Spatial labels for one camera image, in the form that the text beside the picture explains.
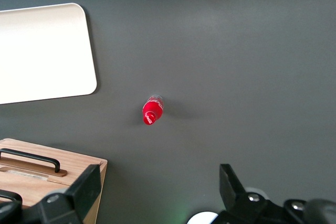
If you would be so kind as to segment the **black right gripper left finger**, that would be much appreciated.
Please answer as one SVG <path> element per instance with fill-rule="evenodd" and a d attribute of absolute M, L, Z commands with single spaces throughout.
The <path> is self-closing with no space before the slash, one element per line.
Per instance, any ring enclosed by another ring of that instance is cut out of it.
<path fill-rule="evenodd" d="M 89 165 L 63 193 L 52 193 L 24 210 L 24 223 L 83 223 L 101 193 L 100 167 Z"/>

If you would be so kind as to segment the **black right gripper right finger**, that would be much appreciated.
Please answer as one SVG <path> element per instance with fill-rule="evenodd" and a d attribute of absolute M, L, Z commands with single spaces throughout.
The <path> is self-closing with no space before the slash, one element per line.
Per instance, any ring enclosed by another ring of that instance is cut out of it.
<path fill-rule="evenodd" d="M 219 167 L 219 192 L 225 206 L 219 223 L 283 223 L 282 208 L 246 191 L 229 164 Z"/>

